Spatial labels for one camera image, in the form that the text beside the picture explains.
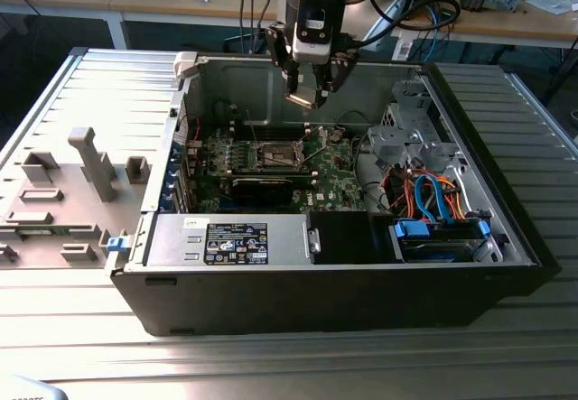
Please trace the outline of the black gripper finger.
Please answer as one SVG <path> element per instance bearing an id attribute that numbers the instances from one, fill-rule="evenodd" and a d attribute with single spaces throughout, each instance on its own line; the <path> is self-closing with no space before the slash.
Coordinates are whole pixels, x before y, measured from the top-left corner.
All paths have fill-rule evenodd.
<path id="1" fill-rule="evenodd" d="M 266 28 L 266 47 L 273 64 L 282 71 L 285 79 L 284 93 L 295 93 L 299 84 L 299 63 L 292 57 L 291 48 L 284 34 L 283 23 L 273 23 Z"/>
<path id="2" fill-rule="evenodd" d="M 312 65 L 316 81 L 313 108 L 321 107 L 330 93 L 337 92 L 343 86 L 358 61 L 359 53 L 356 50 L 348 50 L 338 52 L 325 64 Z"/>

